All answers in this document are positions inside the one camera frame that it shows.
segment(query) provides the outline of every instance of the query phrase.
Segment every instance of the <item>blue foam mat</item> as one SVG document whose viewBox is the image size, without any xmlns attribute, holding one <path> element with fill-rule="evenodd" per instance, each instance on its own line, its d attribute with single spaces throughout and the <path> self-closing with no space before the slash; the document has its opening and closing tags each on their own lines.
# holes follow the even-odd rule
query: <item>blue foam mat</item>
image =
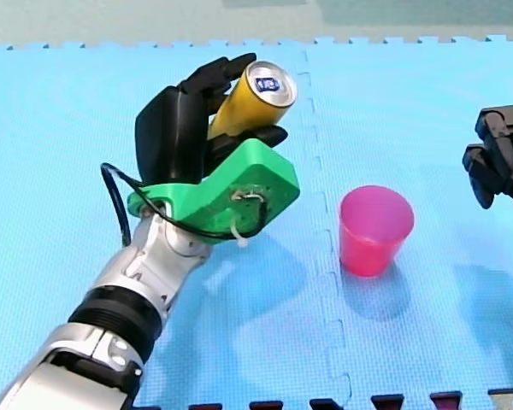
<svg viewBox="0 0 513 410">
<path fill-rule="evenodd" d="M 120 245 L 98 165 L 136 174 L 135 115 L 195 67 L 255 51 L 300 84 L 279 152 L 302 195 L 248 249 L 217 247 L 188 279 L 139 403 L 295 410 L 331 397 L 359 410 L 403 394 L 422 410 L 460 390 L 464 408 L 492 409 L 486 392 L 513 388 L 513 203 L 480 210 L 461 157 L 479 110 L 513 103 L 513 42 L 454 40 L 1 45 L 0 389 Z M 395 268 L 373 282 L 336 256 L 339 199 L 365 184 L 416 212 Z"/>
</svg>

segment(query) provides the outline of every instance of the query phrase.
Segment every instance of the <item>can lid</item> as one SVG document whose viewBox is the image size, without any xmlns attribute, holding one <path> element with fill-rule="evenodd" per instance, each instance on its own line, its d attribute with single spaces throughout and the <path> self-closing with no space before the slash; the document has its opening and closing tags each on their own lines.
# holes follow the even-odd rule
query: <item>can lid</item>
<svg viewBox="0 0 513 410">
<path fill-rule="evenodd" d="M 254 61 L 246 69 L 249 87 L 264 102 L 284 108 L 294 104 L 297 84 L 283 68 L 268 61 Z"/>
</svg>

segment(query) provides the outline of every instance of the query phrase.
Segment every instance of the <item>green plastic bracket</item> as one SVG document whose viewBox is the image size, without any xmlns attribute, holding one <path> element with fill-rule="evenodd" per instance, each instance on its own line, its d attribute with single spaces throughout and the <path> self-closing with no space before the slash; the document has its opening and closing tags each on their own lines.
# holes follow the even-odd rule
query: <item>green plastic bracket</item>
<svg viewBox="0 0 513 410">
<path fill-rule="evenodd" d="M 294 166 L 257 139 L 244 141 L 210 176 L 200 184 L 159 184 L 143 192 L 152 201 L 171 204 L 172 217 L 199 230 L 230 232 L 235 218 L 239 232 L 255 229 L 259 201 L 234 201 L 236 192 L 266 197 L 266 225 L 281 214 L 300 195 Z M 127 198 L 127 208 L 140 216 L 143 200 L 136 193 Z M 204 238 L 207 243 L 220 239 Z"/>
</svg>

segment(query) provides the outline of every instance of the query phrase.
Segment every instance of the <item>black wire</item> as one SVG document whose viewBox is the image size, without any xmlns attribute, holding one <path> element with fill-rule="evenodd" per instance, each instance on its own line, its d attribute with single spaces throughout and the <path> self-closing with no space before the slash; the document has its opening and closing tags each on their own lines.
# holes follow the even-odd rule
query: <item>black wire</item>
<svg viewBox="0 0 513 410">
<path fill-rule="evenodd" d="M 112 200 L 112 203 L 114 204 L 114 209 L 116 211 L 116 216 L 118 217 L 118 222 L 120 224 L 120 230 L 121 230 L 121 241 L 123 246 L 129 246 L 131 244 L 131 233 L 129 229 L 129 220 L 127 219 L 127 212 L 124 207 L 123 201 L 121 200 L 120 192 L 118 191 L 118 187 L 114 181 L 113 174 L 117 175 L 121 180 L 123 180 L 126 184 L 129 185 L 129 187 L 143 200 L 143 202 L 148 206 L 152 211 L 154 211 L 156 214 L 158 214 L 161 218 L 166 220 L 168 223 L 170 223 L 173 226 L 176 226 L 184 231 L 193 233 L 194 235 L 198 235 L 200 237 L 208 237 L 212 239 L 222 239 L 222 240 L 230 240 L 230 239 L 237 239 L 231 232 L 212 232 L 212 231 L 203 231 L 201 229 L 198 229 L 194 226 L 186 225 L 182 222 L 179 222 L 178 220 L 174 220 L 173 218 L 170 218 L 166 214 L 162 212 L 162 210 L 156 206 L 154 202 L 152 202 L 146 194 L 141 190 L 141 188 L 144 187 L 143 183 L 140 181 L 133 179 L 129 176 L 127 176 L 125 173 L 120 171 L 115 166 L 108 164 L 107 162 L 101 164 L 101 174 L 103 175 L 104 183 L 106 184 L 106 187 L 110 194 L 110 199 Z M 243 198 L 242 199 L 257 199 L 261 201 L 259 207 L 258 207 L 258 221 L 256 223 L 255 229 L 240 233 L 242 237 L 254 237 L 256 234 L 258 234 L 266 225 L 266 219 L 268 217 L 268 202 L 266 201 L 266 198 L 263 196 L 256 196 L 251 198 Z"/>
</svg>

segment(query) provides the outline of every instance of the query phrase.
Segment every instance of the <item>aluminum can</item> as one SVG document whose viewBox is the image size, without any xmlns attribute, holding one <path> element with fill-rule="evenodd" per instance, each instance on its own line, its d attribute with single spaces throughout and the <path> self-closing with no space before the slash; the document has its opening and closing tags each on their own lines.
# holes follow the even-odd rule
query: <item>aluminum can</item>
<svg viewBox="0 0 513 410">
<path fill-rule="evenodd" d="M 254 61 L 219 107 L 209 125 L 208 139 L 275 125 L 297 96 L 297 85 L 287 71 L 272 62 Z"/>
</svg>

